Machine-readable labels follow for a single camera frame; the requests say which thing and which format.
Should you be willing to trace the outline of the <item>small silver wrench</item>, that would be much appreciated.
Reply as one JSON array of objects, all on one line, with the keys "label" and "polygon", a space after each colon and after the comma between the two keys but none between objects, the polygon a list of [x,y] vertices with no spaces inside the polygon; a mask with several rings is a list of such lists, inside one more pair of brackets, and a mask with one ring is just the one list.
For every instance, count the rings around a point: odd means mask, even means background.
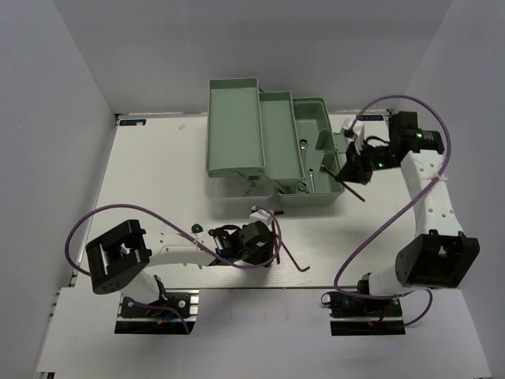
[{"label": "small silver wrench", "polygon": [[309,174],[309,181],[310,181],[311,188],[312,188],[312,193],[316,193],[316,186],[315,186],[315,180],[314,180],[314,170],[311,167],[308,169],[308,174]]}]

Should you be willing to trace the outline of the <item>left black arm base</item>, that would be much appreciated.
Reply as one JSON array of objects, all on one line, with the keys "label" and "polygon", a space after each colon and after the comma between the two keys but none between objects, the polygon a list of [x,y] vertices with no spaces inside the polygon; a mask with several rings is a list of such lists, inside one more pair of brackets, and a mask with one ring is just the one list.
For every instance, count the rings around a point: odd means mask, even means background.
[{"label": "left black arm base", "polygon": [[193,330],[199,306],[198,290],[163,290],[158,300],[139,306],[121,297],[114,333],[118,335],[181,335]]}]

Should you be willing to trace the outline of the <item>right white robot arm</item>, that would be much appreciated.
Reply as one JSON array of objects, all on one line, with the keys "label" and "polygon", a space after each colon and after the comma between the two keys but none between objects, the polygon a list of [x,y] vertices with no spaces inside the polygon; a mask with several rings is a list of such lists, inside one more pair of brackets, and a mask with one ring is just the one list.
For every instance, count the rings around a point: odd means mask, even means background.
[{"label": "right white robot arm", "polygon": [[383,308],[386,298],[458,287],[480,245],[477,238],[466,235],[455,215],[443,174],[449,145],[440,132],[419,128],[417,113],[400,111],[387,121],[387,141],[372,146],[364,120],[358,116],[342,127],[350,142],[337,178],[366,184],[374,171],[398,168],[415,216],[413,241],[398,252],[389,267],[367,273],[358,282],[357,308],[373,315]]}]

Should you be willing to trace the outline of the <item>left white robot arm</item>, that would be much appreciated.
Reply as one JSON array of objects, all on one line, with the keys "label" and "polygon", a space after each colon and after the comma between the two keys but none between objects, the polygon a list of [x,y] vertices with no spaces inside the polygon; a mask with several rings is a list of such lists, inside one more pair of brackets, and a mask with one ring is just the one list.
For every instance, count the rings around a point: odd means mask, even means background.
[{"label": "left white robot arm", "polygon": [[120,292],[140,303],[148,314],[157,315],[166,308],[168,295],[162,280],[145,269],[156,265],[196,265],[201,268],[240,263],[247,267],[269,266],[274,259],[274,233],[261,222],[242,227],[225,225],[208,232],[215,243],[212,253],[202,242],[190,242],[182,236],[171,243],[161,241],[150,249],[147,235],[138,220],[126,220],[86,245],[92,290],[97,295]]}]

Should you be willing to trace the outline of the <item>clear toolbox lid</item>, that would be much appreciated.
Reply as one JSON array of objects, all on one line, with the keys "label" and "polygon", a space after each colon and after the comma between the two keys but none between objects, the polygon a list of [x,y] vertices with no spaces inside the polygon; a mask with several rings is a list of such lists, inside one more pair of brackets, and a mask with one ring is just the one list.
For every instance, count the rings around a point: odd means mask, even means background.
[{"label": "clear toolbox lid", "polygon": [[237,178],[204,180],[207,209],[217,220],[246,218],[253,206],[266,207],[273,193],[269,186],[251,186]]}]

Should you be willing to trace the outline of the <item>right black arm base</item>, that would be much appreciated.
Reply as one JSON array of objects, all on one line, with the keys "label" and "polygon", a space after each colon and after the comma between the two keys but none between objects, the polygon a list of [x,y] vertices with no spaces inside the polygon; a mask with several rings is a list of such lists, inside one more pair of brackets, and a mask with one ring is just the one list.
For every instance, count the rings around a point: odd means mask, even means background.
[{"label": "right black arm base", "polygon": [[398,297],[388,300],[355,298],[337,291],[325,292],[321,305],[330,310],[332,336],[405,335]]}]

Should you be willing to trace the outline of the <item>green stubby screwdriver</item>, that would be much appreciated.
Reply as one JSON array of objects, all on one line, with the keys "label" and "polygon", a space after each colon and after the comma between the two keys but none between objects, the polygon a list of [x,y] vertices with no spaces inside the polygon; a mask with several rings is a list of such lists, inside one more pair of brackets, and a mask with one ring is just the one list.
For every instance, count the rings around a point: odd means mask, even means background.
[{"label": "green stubby screwdriver", "polygon": [[191,231],[194,234],[199,234],[199,233],[202,233],[204,231],[204,229],[201,225],[199,225],[198,223],[195,223],[191,226]]}]

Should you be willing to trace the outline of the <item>green plastic toolbox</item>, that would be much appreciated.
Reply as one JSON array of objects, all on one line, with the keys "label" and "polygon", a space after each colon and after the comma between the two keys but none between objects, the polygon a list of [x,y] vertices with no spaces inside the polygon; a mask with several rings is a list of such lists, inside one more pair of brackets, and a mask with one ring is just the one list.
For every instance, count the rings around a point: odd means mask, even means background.
[{"label": "green plastic toolbox", "polygon": [[[314,170],[316,193],[302,166],[299,140],[308,142],[307,167]],[[320,170],[330,158],[338,174],[344,137],[333,131],[324,99],[266,92],[255,77],[209,82],[205,170],[209,178],[237,178],[269,186],[283,207],[332,205],[344,188]]]}]

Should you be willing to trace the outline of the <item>large silver ratchet wrench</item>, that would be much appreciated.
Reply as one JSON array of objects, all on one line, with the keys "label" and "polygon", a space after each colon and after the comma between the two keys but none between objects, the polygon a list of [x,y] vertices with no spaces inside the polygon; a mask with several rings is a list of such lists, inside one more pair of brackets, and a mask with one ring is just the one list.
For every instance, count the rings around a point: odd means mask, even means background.
[{"label": "large silver ratchet wrench", "polygon": [[302,138],[299,140],[299,148],[301,153],[301,161],[302,166],[305,171],[308,173],[309,167],[307,167],[307,151],[308,151],[308,142],[306,139]]}]

